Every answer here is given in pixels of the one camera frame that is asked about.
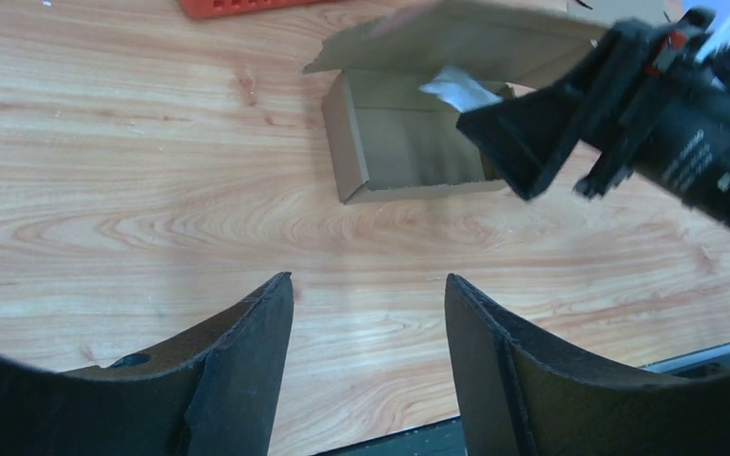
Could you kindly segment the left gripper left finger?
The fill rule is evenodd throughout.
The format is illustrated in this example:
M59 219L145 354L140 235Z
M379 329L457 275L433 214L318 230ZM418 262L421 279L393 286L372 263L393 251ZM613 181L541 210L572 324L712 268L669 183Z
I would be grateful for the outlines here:
M294 314L287 272L112 365L0 356L0 455L264 455Z

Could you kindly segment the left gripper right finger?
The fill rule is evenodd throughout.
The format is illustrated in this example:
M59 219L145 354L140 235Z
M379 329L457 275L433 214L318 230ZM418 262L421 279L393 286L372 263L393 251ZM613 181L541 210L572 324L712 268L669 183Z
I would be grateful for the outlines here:
M470 455L730 455L730 368L701 378L580 348L449 275L445 318Z

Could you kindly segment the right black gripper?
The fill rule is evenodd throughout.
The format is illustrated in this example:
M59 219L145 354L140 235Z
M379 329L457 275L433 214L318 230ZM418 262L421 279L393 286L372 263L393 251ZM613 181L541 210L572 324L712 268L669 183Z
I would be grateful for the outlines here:
M546 192L576 144L587 143L600 157L574 190L588 199L603 196L630 176L634 157L672 99L668 69L714 18L711 9L693 8L662 26L619 20L587 57L593 68L575 68L521 97L470 89L456 128L522 200Z

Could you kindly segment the small white plastic packet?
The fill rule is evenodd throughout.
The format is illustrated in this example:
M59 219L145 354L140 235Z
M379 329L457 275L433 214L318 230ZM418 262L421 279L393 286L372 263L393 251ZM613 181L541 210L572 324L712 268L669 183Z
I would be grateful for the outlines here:
M504 98L484 88L470 74L456 66L444 66L419 90L435 96L459 113L500 104Z

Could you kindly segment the brown cardboard box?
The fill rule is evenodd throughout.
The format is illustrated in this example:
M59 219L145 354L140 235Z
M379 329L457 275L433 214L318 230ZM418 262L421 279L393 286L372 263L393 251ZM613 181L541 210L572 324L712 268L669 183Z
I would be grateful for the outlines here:
M336 75L321 103L339 200L441 198L499 190L456 129L457 110L426 92L444 68L490 94L552 83L582 59L605 20L491 1L429 1L328 36L307 74Z

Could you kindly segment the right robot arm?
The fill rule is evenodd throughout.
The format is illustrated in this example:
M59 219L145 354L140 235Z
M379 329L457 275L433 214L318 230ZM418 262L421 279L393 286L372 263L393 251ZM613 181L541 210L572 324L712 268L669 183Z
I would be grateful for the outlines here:
M598 159L587 199L639 174L730 229L730 47L702 56L715 13L616 22L555 82L463 113L457 129L523 200L543 194L578 142Z

